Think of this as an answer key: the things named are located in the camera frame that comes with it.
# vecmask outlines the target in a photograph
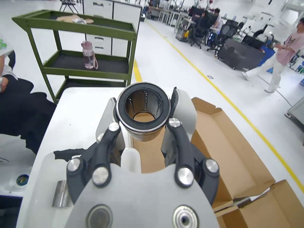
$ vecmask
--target shelf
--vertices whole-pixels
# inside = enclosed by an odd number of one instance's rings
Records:
[[[58,17],[71,15],[73,13],[39,10],[13,17],[12,20],[25,31],[28,31],[30,28],[37,28],[70,31],[125,40],[136,40],[137,38],[137,30],[133,24],[106,19],[100,16],[79,15],[83,19],[92,19],[94,21],[92,24],[76,24],[56,20]]]
[[[127,80],[129,63],[126,57],[95,54],[98,69],[87,69],[82,52],[59,50],[43,66],[50,75],[84,76]]]
[[[125,87],[124,82],[114,82],[114,81],[97,81],[97,80],[86,80],[86,79],[73,79],[67,78],[62,84],[60,90],[56,95],[56,101],[58,103],[65,89],[71,87]]]

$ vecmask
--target pink water bottle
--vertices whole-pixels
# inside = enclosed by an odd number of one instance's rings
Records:
[[[93,51],[93,45],[89,41],[83,41],[82,44],[83,59],[85,61],[85,67],[87,69],[98,69],[98,62]]]

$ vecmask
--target person in pink shirt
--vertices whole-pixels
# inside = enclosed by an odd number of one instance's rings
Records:
[[[250,77],[258,75],[260,72],[265,72],[270,68],[273,68],[272,79],[270,81],[268,89],[265,89],[267,93],[274,93],[279,87],[281,74],[284,71],[287,64],[293,58],[293,56],[304,46],[304,18],[301,18],[297,25],[297,32],[292,33],[284,45],[277,44],[275,48],[278,48],[276,55],[266,60],[260,67],[254,68],[247,72],[242,72],[241,75],[244,79],[249,80]]]

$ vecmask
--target white pants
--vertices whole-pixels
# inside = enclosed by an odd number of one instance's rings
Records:
[[[266,60],[265,63],[263,63],[260,67],[256,67],[252,70],[249,70],[246,72],[248,77],[256,76],[260,72],[265,72],[271,68],[273,68],[272,72],[272,79],[270,81],[269,87],[267,91],[274,92],[279,87],[280,80],[281,80],[281,74],[284,71],[286,65],[282,65],[277,60],[277,55],[274,54],[271,58]]]

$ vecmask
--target pink t-shirt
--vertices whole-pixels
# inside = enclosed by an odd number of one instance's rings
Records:
[[[292,33],[285,41],[285,46],[291,47],[293,51],[290,50],[278,50],[277,60],[282,65],[287,65],[293,56],[302,48],[304,45],[304,33]]]

